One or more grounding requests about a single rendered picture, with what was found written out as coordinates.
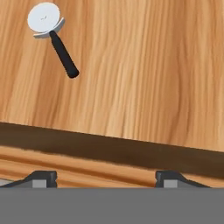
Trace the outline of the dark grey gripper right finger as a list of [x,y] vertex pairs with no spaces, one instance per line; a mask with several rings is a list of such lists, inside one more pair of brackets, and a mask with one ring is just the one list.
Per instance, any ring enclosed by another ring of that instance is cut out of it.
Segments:
[[181,173],[176,171],[156,171],[155,187],[160,188],[187,188],[187,187],[205,187],[201,183],[185,178]]

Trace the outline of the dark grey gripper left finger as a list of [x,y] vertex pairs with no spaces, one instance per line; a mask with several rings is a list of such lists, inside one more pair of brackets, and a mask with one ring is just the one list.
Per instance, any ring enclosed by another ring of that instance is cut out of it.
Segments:
[[23,179],[1,185],[1,188],[56,188],[57,177],[56,171],[34,171]]

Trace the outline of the wooden drawer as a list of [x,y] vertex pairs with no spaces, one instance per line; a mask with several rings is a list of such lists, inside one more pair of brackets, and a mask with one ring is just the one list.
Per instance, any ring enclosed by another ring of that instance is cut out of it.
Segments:
[[[33,6],[54,3],[69,78]],[[0,179],[152,187],[158,170],[224,186],[224,0],[0,0]]]

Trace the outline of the black-handled pizza cutter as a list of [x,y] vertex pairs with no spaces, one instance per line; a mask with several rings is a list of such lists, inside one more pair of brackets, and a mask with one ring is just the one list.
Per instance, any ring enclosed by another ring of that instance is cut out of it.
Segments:
[[51,39],[52,46],[58,54],[67,76],[72,79],[76,78],[80,72],[58,35],[64,23],[65,19],[60,16],[60,8],[50,2],[38,3],[33,6],[27,18],[27,24],[34,31],[35,39]]

